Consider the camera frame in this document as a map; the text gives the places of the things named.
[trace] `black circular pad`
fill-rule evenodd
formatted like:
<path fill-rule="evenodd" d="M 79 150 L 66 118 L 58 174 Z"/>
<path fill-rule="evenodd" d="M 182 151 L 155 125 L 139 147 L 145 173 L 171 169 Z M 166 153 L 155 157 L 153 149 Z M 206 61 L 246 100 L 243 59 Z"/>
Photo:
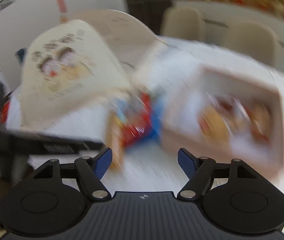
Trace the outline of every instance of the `black circular pad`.
<path fill-rule="evenodd" d="M 203 210 L 227 231 L 253 235 L 284 226 L 284 195 L 259 179 L 230 180 L 203 197 Z"/>
<path fill-rule="evenodd" d="M 55 208 L 58 203 L 58 197 L 50 192 L 33 192 L 22 199 L 21 206 L 31 213 L 45 213 Z"/>
<path fill-rule="evenodd" d="M 49 236 L 75 225 L 83 216 L 83 195 L 62 182 L 33 179 L 15 186 L 0 203 L 4 227 L 24 236 Z"/>
<path fill-rule="evenodd" d="M 235 193 L 230 201 L 234 208 L 247 213 L 262 211 L 267 206 L 267 199 L 262 194 L 252 191 Z"/>

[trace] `red snack wrapper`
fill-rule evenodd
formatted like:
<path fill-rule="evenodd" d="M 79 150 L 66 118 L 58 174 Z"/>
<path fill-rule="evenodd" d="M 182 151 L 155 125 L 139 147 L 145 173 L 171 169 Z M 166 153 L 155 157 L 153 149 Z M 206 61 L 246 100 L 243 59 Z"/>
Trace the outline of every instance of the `red snack wrapper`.
<path fill-rule="evenodd" d="M 9 112 L 9 106 L 10 106 L 10 100 L 6 101 L 4 104 L 2 110 L 1 110 L 1 124 L 6 122 L 6 119 L 8 117 L 8 112 Z"/>
<path fill-rule="evenodd" d="M 145 92 L 140 93 L 140 99 L 142 103 L 141 110 L 136 114 L 128 118 L 128 122 L 124 125 L 123 134 L 123 146 L 126 147 L 144 136 L 148 135 L 151 130 L 151 99 L 149 94 Z"/>

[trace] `cartoon print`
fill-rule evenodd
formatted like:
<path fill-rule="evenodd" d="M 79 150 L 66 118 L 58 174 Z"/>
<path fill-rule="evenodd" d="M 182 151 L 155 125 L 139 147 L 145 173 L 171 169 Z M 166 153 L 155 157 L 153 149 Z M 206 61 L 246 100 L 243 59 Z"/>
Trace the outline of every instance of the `cartoon print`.
<path fill-rule="evenodd" d="M 62 49 L 58 54 L 58 61 L 61 63 L 66 78 L 70 81 L 85 78 L 89 74 L 93 75 L 92 71 L 77 59 L 78 55 L 70 47 Z"/>
<path fill-rule="evenodd" d="M 52 59 L 52 57 L 47 57 L 39 65 L 39 69 L 41 70 L 41 73 L 45 75 L 43 86 L 47 87 L 52 92 L 59 91 L 61 84 L 56 79 L 61 70 L 59 63 Z"/>
<path fill-rule="evenodd" d="M 50 77 L 56 77 L 58 72 L 61 70 L 59 63 L 52 59 L 51 57 L 47 57 L 40 65 L 39 69 L 41 72 Z"/>

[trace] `food box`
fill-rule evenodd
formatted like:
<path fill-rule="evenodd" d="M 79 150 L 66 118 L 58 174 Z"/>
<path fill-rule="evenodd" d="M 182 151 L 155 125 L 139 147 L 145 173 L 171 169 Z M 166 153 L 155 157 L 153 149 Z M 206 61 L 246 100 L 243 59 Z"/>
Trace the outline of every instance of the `food box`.
<path fill-rule="evenodd" d="M 258 100 L 268 106 L 272 122 L 269 142 L 257 142 L 249 130 L 232 136 L 224 143 L 205 139 L 198 118 L 208 104 L 207 94 L 232 95 L 243 105 Z M 208 156 L 219 163 L 230 163 L 233 158 L 242 159 L 267 179 L 273 179 L 284 165 L 283 122 L 281 97 L 276 88 L 203 66 L 168 104 L 163 120 L 162 147 L 172 153 L 186 148 L 196 157 Z"/>

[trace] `metal pivot screw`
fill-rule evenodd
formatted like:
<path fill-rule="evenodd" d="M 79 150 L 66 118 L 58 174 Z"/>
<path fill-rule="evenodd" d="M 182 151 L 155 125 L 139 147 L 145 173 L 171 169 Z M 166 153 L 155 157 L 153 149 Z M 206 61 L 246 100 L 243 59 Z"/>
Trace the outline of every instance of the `metal pivot screw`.
<path fill-rule="evenodd" d="M 105 198 L 108 193 L 105 190 L 96 190 L 92 193 L 92 196 L 95 198 Z"/>
<path fill-rule="evenodd" d="M 194 198 L 196 193 L 193 190 L 183 190 L 180 195 L 183 198 Z"/>

